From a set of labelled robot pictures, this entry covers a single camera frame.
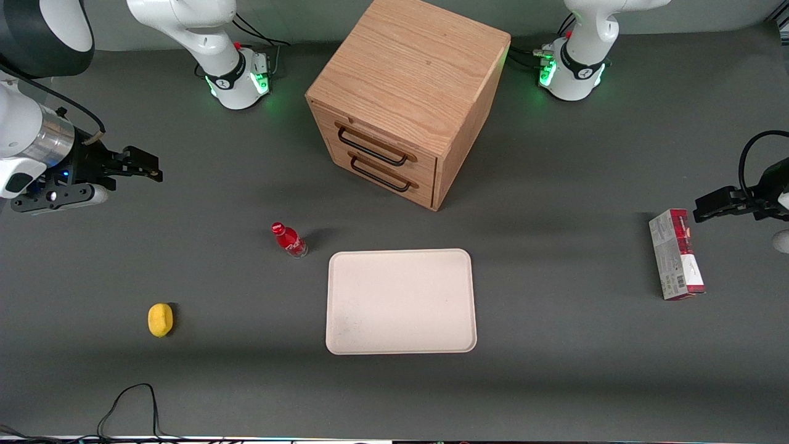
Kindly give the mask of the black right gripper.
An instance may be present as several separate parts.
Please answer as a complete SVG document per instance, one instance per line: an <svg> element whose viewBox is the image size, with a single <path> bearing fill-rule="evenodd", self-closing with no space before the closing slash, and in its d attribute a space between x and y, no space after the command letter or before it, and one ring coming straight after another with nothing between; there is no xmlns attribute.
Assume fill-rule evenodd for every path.
<svg viewBox="0 0 789 444"><path fill-rule="evenodd" d="M115 176L138 175L156 183L163 182L156 155L134 146L124 148L123 162L119 162L116 155L102 141L87 144L77 140L68 157L59 164L59 185L98 184L113 192L117 189Z"/></svg>

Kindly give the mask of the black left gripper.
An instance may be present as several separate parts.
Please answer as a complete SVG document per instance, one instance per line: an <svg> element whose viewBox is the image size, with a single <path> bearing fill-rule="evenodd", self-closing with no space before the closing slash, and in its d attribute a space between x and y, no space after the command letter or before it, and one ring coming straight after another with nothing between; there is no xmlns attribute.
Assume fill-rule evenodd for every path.
<svg viewBox="0 0 789 444"><path fill-rule="evenodd" d="M758 186L719 188L694 200L697 224L724 215L761 215L788 221L788 158L773 163L761 175ZM761 202L758 202L757 191Z"/></svg>

